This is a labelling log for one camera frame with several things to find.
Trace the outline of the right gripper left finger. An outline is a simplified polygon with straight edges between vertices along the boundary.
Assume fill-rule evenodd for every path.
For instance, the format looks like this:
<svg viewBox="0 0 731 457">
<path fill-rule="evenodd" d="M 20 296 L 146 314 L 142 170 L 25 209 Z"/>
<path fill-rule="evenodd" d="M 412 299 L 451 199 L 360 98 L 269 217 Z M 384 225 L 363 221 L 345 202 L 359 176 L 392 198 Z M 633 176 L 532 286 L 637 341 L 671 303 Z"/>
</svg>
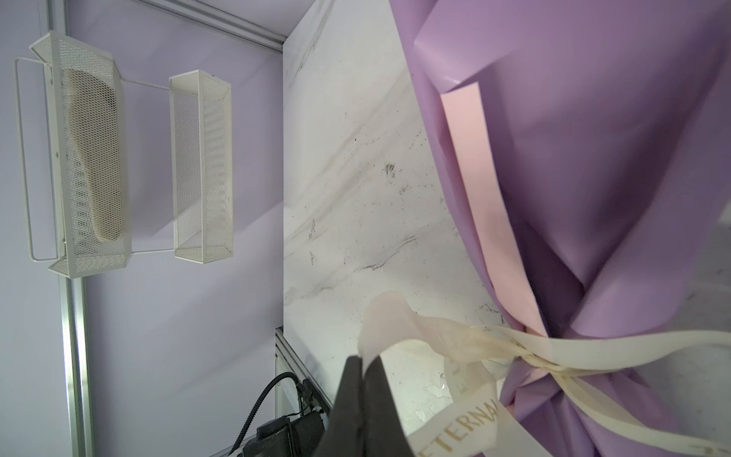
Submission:
<svg viewBox="0 0 731 457">
<path fill-rule="evenodd" d="M 346 360 L 335 403 L 329 415 L 329 425 L 314 453 L 315 456 L 364 455 L 362 366 L 362 359 L 358 356 L 350 356 Z"/>
</svg>

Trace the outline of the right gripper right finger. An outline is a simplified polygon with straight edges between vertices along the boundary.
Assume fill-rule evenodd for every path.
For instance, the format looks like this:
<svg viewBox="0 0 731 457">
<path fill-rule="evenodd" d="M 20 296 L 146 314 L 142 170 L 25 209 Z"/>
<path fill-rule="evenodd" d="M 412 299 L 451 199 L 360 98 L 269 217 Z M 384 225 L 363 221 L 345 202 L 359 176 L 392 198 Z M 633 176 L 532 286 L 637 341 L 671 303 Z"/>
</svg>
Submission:
<svg viewBox="0 0 731 457">
<path fill-rule="evenodd" d="M 373 360 L 363 380 L 364 453 L 367 457 L 413 457 L 401 425 L 381 357 Z"/>
</svg>

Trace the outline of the pink purple wrapping paper sheet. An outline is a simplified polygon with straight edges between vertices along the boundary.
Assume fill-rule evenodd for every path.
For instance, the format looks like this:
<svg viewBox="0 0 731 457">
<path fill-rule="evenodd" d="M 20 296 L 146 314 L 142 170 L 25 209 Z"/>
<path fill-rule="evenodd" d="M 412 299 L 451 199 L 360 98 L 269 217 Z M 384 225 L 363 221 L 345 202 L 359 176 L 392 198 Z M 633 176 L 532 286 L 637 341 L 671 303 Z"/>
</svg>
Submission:
<svg viewBox="0 0 731 457">
<path fill-rule="evenodd" d="M 730 198 L 726 1 L 394 1 L 441 186 L 500 331 L 443 326 L 464 437 L 510 455 L 726 456 L 639 366 Z"/>
</svg>

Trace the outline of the white mesh lower shelf basket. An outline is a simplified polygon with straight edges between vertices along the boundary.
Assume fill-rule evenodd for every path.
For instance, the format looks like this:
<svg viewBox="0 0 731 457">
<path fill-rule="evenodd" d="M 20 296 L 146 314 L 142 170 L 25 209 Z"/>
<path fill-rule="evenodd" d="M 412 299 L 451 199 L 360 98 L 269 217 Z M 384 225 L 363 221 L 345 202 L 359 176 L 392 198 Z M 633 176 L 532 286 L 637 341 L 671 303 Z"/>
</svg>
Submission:
<svg viewBox="0 0 731 457">
<path fill-rule="evenodd" d="M 231 85 L 203 70 L 169 78 L 173 239 L 178 259 L 233 255 Z"/>
</svg>

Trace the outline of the white mesh shelf basket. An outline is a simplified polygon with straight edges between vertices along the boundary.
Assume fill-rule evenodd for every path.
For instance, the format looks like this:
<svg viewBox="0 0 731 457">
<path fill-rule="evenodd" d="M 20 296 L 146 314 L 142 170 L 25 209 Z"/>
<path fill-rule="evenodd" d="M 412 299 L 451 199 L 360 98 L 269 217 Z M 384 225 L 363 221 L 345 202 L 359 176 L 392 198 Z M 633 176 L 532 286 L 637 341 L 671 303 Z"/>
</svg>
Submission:
<svg viewBox="0 0 731 457">
<path fill-rule="evenodd" d="M 125 268 L 131 217 L 124 92 L 114 58 L 54 30 L 30 51 L 44 68 L 60 235 L 49 270 L 76 279 Z"/>
<path fill-rule="evenodd" d="M 173 239 L 178 259 L 233 255 L 231 85 L 203 70 L 169 78 Z"/>
</svg>

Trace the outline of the white mesh upper shelf basket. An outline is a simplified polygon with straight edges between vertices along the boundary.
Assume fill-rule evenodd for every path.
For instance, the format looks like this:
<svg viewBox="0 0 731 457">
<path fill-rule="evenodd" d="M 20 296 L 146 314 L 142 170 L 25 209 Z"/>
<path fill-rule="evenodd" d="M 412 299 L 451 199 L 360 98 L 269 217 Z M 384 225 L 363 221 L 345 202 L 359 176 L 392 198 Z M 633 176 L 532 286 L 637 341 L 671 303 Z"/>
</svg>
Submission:
<svg viewBox="0 0 731 457">
<path fill-rule="evenodd" d="M 30 51 L 44 68 L 60 235 L 49 270 L 76 279 L 125 268 L 131 217 L 124 92 L 114 58 L 54 30 Z"/>
</svg>

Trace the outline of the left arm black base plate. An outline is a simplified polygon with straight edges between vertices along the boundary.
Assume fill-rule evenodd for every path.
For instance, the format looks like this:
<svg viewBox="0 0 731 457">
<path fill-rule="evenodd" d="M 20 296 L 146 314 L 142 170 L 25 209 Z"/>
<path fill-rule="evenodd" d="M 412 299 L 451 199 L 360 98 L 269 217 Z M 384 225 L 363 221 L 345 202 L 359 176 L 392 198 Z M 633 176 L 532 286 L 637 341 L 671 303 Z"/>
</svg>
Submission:
<svg viewBox="0 0 731 457">
<path fill-rule="evenodd" d="M 275 387 L 289 379 L 296 390 L 295 412 L 266 422 L 251 438 L 247 433 L 264 401 Z M 228 456 L 313 456 L 327 428 L 331 404 L 310 381 L 301 380 L 294 372 L 276 375 L 254 403 Z"/>
</svg>

